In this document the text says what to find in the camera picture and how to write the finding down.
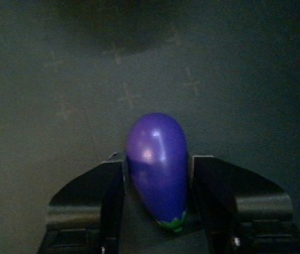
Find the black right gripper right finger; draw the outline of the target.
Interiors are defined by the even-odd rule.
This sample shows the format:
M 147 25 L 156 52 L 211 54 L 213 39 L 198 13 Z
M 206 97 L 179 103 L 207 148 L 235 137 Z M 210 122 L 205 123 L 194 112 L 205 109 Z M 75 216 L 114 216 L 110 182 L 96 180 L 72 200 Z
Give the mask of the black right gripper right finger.
M 286 191 L 213 156 L 191 159 L 191 193 L 211 254 L 300 254 Z

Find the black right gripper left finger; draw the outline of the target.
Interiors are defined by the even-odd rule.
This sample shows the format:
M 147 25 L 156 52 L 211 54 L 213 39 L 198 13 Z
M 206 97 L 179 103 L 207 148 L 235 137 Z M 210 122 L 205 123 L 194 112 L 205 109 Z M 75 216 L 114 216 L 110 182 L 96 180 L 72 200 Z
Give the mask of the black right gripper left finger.
M 118 254 L 124 155 L 114 153 L 53 195 L 37 254 Z

